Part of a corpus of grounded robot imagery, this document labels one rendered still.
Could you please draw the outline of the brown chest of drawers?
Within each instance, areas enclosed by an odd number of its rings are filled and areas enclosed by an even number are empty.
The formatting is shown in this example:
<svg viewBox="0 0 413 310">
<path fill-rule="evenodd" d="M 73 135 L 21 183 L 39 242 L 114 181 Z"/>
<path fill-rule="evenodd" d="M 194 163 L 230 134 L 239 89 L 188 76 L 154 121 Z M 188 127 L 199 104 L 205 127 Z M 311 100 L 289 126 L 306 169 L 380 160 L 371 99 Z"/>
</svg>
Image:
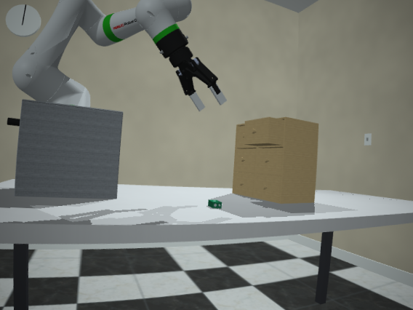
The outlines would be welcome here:
<svg viewBox="0 0 413 310">
<path fill-rule="evenodd" d="M 234 172 L 254 172 L 254 186 L 256 174 L 281 175 L 280 202 L 259 197 L 235 193 L 256 199 L 262 199 L 279 204 L 313 203 L 316 191 L 316 168 L 318 154 L 318 124 L 289 117 L 277 119 L 284 120 L 284 144 L 280 146 L 244 146 L 236 149 L 256 148 L 255 171 L 235 170 Z M 283 148 L 281 173 L 257 172 L 258 148 Z"/>
</svg>

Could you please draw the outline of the tan wooden drawer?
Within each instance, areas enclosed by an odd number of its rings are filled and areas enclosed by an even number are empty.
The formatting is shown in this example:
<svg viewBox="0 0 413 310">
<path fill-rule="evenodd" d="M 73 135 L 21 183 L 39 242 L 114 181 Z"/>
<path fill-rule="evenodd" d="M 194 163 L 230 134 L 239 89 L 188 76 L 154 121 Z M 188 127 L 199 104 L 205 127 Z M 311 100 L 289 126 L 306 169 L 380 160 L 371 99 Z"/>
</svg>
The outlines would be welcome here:
<svg viewBox="0 0 413 310">
<path fill-rule="evenodd" d="M 253 128 L 253 129 L 252 129 Z M 245 121 L 244 145 L 280 146 L 284 144 L 284 120 L 272 117 Z"/>
<path fill-rule="evenodd" d="M 281 173 L 283 148 L 258 148 L 257 149 L 257 172 Z"/>
<path fill-rule="evenodd" d="M 263 190 L 264 189 L 264 190 Z M 256 174 L 254 196 L 280 202 L 281 175 Z"/>
<path fill-rule="evenodd" d="M 234 172 L 233 192 L 253 196 L 254 172 Z"/>
<path fill-rule="evenodd" d="M 237 127 L 236 147 L 244 147 L 244 126 Z"/>
<path fill-rule="evenodd" d="M 236 149 L 235 170 L 255 171 L 256 148 Z"/>
</svg>

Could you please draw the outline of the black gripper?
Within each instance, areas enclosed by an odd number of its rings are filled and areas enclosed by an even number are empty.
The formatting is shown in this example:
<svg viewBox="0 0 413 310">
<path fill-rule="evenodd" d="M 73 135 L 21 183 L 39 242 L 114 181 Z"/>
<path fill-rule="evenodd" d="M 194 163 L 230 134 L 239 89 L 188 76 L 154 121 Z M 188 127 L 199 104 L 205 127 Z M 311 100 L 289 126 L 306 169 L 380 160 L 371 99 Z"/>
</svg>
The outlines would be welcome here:
<svg viewBox="0 0 413 310">
<path fill-rule="evenodd" d="M 221 106 L 227 100 L 216 83 L 218 78 L 199 60 L 198 57 L 194 58 L 193 60 L 191 59 L 192 57 L 193 54 L 190 49 L 188 47 L 185 47 L 169 58 L 169 61 L 173 65 L 173 67 L 179 68 L 179 70 L 176 71 L 176 74 L 179 77 L 185 95 L 189 95 L 199 111 L 205 108 L 201 99 L 197 95 L 196 90 L 194 90 L 192 79 L 193 76 L 208 85 L 208 88 L 210 88 L 212 94 L 215 96 L 217 102 Z"/>
</svg>

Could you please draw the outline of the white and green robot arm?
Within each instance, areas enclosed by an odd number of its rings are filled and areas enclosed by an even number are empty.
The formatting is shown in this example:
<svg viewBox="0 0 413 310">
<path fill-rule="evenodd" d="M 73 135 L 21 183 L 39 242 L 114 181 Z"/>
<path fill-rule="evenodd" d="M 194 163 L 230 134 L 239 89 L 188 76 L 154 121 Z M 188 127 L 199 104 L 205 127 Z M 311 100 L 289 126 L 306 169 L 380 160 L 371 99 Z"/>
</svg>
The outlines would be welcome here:
<svg viewBox="0 0 413 310">
<path fill-rule="evenodd" d="M 135 8 L 105 16 L 92 0 L 59 0 L 43 31 L 14 64 L 14 83 L 36 101 L 90 107 L 88 90 L 58 69 L 78 26 L 103 47 L 145 30 L 168 58 L 188 44 L 176 22 L 191 9 L 191 0 L 140 0 Z"/>
</svg>

